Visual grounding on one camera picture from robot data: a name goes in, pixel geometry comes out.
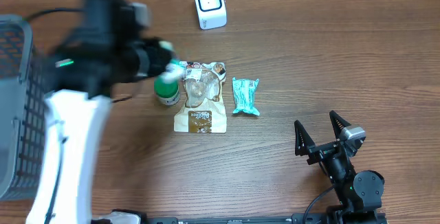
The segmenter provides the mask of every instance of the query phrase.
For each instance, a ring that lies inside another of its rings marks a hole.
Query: wooden surface
[[[273,216],[304,212],[330,186],[317,165],[294,155],[294,121],[316,143],[333,140],[328,112],[361,124],[367,139],[357,171],[386,180],[390,223],[440,218],[440,1],[226,0],[228,24],[198,28],[194,0],[132,0],[153,11],[149,35],[172,41],[186,60],[225,62],[226,134],[173,132],[153,81],[116,104],[104,132],[93,213],[112,208],[149,216]],[[77,6],[78,0],[1,0],[2,13]],[[34,44],[48,49],[78,21],[35,21]],[[232,77],[259,78],[260,117],[232,116]],[[120,85],[117,95],[130,93]],[[312,212],[338,203],[334,193]],[[22,223],[31,201],[0,203],[0,223]]]

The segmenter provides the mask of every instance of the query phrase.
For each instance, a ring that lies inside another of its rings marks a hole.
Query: teal packet
[[[260,112],[254,107],[255,91],[259,85],[259,79],[248,80],[232,79],[232,88],[234,89],[235,110],[233,114],[244,113],[260,115]]]

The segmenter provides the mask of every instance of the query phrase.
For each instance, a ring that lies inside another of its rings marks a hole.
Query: gray basket
[[[0,200],[34,198],[39,184],[45,89],[31,57],[29,24],[0,15]]]

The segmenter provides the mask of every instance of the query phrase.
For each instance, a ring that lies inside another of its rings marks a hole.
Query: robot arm
[[[27,224],[90,224],[91,186],[111,90],[165,71],[173,52],[158,38],[140,38],[145,5],[85,0],[82,25],[45,59],[46,143],[38,192]],[[112,223],[138,224],[134,214]]]

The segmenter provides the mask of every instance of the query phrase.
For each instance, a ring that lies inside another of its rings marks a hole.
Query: green light
[[[72,60],[66,63],[61,63],[59,67],[68,66],[71,65],[72,63],[74,63]]]

